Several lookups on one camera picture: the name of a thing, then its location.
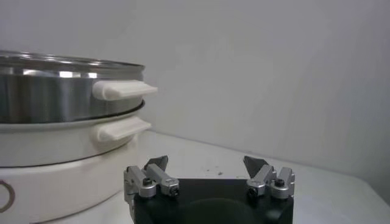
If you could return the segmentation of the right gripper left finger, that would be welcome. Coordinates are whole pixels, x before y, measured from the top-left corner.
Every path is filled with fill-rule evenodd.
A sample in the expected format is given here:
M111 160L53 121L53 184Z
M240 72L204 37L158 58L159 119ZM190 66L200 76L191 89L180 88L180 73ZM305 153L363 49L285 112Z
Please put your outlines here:
M124 200L130 210L179 210L180 181L166 173L168 156L150 159L143 168L128 166L123 172Z

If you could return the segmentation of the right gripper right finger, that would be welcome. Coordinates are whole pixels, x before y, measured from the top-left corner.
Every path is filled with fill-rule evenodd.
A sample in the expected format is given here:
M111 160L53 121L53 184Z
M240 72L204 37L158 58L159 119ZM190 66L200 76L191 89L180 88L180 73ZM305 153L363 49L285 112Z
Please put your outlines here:
M243 163L250 178L246 181L248 195L252 198L269 194L272 198L286 200L293 198L295 173L289 167L282 167L279 173L264 159L245 156Z

